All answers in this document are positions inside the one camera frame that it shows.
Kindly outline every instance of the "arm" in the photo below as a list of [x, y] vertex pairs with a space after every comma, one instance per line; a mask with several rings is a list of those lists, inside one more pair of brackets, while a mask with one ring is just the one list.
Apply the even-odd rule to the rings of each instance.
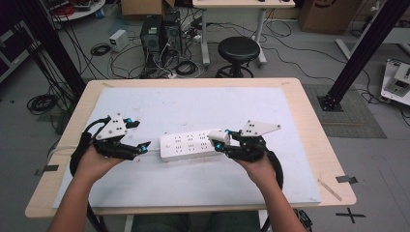
[[250, 179], [262, 192], [273, 229], [278, 232], [306, 232], [278, 186], [268, 157], [256, 162], [236, 161], [247, 170]]
[[121, 159], [105, 158], [90, 146], [82, 157], [48, 231], [84, 231], [91, 187]]

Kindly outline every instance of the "forearm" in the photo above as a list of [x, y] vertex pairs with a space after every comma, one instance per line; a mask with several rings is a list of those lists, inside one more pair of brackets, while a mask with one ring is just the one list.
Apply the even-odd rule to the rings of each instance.
[[84, 231], [92, 183], [73, 178], [48, 231]]
[[274, 231], [305, 232], [283, 192], [276, 183], [265, 183], [259, 189], [265, 199], [268, 215]]

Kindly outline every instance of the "cardboard box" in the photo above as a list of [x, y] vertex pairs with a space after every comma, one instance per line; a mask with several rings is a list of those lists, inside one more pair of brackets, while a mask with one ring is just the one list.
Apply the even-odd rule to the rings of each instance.
[[123, 15], [164, 15], [175, 0], [122, 0]]
[[305, 32], [343, 34], [363, 0], [306, 0], [299, 15]]

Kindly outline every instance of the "electrical outlet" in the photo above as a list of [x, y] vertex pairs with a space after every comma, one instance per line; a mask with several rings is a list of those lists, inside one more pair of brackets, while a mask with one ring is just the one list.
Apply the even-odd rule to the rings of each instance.
[[221, 154], [215, 151], [208, 135], [213, 130], [199, 130], [161, 136], [161, 158], [163, 161], [185, 160]]

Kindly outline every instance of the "metal pole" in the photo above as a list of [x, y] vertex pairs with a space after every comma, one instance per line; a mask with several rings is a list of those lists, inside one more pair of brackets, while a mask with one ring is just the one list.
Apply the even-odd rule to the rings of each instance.
[[15, 0], [15, 6], [21, 12], [23, 21], [35, 39], [42, 44], [57, 69], [67, 81], [67, 84], [74, 93], [73, 100], [78, 102], [85, 89], [85, 82], [82, 80], [57, 33], [51, 27], [43, 6], [38, 0]]
[[409, 6], [410, 0], [390, 0], [386, 2], [331, 90], [325, 97], [318, 97], [323, 110], [335, 110], [339, 107], [343, 96]]

